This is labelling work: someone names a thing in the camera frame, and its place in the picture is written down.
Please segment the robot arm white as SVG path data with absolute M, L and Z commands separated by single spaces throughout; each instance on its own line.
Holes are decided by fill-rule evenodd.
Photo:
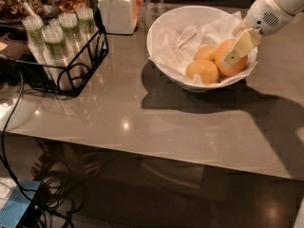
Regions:
M 256 0 L 234 28 L 235 39 L 220 58 L 231 67 L 256 48 L 262 36 L 271 35 L 291 23 L 304 10 L 304 0 Z

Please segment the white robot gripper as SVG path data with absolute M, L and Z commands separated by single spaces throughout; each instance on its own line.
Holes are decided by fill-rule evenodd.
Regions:
M 221 57 L 221 65 L 232 67 L 259 45 L 260 33 L 274 34 L 290 23 L 295 17 L 293 5 L 288 0 L 256 0 L 233 29 L 236 38 Z

